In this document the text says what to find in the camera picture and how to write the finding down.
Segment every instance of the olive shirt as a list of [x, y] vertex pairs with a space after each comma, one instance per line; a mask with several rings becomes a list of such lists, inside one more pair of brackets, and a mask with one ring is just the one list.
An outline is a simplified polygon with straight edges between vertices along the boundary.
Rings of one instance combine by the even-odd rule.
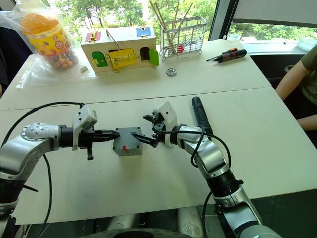
[[302, 92], [317, 106], [317, 45], [302, 58], [302, 63], [310, 71], [301, 83]]

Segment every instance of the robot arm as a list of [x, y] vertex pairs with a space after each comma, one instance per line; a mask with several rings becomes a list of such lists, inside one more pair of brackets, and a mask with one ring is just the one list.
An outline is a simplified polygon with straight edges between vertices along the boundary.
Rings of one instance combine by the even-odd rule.
[[[178, 125], [176, 112], [169, 102], [154, 110], [153, 115], [147, 115], [144, 118], [152, 122], [155, 133], [152, 135], [153, 138], [133, 134], [138, 140], [153, 147], [156, 147], [159, 142], [169, 146], [175, 144], [191, 155], [194, 153], [202, 129]], [[164, 131], [177, 133], [167, 134]], [[243, 182], [234, 177], [222, 152], [206, 135], [197, 150], [195, 161], [219, 207], [218, 217], [227, 236], [280, 237], [270, 228], [262, 225], [259, 214], [242, 187]]]
[[60, 147], [72, 147], [73, 150], [85, 148], [88, 160], [92, 160], [92, 143], [120, 136], [112, 130], [94, 130], [96, 122], [96, 112], [85, 105], [74, 116], [73, 127], [30, 124], [22, 129], [19, 136], [0, 148], [0, 237], [5, 237], [2, 233], [8, 229], [9, 215], [18, 203], [22, 188], [36, 191], [25, 182], [46, 152]]

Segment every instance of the red object in basket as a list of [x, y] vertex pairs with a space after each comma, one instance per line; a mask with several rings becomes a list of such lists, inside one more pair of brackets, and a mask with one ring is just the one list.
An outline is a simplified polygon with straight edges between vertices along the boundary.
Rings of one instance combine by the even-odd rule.
[[184, 48], [182, 45], [179, 45], [179, 46], [178, 46], [178, 52], [179, 52], [179, 53], [183, 53], [183, 52], [184, 52], [184, 49], [185, 49], [185, 48]]

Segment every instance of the gray box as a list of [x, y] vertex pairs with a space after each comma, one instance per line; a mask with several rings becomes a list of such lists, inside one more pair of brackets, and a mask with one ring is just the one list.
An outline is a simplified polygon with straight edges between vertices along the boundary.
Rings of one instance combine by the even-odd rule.
[[139, 127], [116, 128], [120, 136], [113, 141], [113, 151], [118, 156], [142, 155], [142, 143], [131, 133], [142, 133]]

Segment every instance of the window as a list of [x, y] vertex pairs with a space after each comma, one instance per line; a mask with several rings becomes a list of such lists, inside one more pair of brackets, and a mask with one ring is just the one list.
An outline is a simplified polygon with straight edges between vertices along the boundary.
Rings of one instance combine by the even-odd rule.
[[[83, 32], [98, 28], [113, 28], [151, 24], [159, 38], [159, 21], [149, 0], [42, 0], [57, 9], [66, 30], [78, 41]], [[178, 0], [152, 0], [165, 21], [174, 20]], [[202, 16], [207, 21], [204, 40], [208, 39], [217, 0], [180, 0], [177, 17]]]
[[317, 44], [317, 29], [309, 27], [232, 23], [228, 39], [256, 52], [303, 52]]

